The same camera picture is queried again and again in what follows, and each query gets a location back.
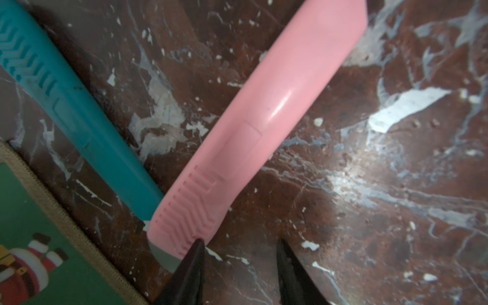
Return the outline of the pink utility knife crosswise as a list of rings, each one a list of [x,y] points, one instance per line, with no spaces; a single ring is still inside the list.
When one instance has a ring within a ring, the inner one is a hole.
[[[147,230],[174,272],[208,243],[243,188],[278,149],[368,25],[365,1],[305,1],[166,192]]]

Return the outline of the teal utility knife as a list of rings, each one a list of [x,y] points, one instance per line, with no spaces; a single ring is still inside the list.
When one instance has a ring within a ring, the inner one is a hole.
[[[163,193],[48,35],[17,1],[1,1],[1,67],[145,224]]]

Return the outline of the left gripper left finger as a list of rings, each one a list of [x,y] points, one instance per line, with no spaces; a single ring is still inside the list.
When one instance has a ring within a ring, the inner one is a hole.
[[[202,239],[198,239],[152,303],[156,305],[203,304],[204,274],[205,243]]]

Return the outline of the green Christmas jute pouch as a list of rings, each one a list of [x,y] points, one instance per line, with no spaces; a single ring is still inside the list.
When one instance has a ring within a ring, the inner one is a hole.
[[[1,304],[147,304],[4,142]]]

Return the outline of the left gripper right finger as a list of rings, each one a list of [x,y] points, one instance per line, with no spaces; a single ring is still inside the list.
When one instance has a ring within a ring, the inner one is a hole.
[[[331,305],[284,239],[277,243],[277,270],[282,305]]]

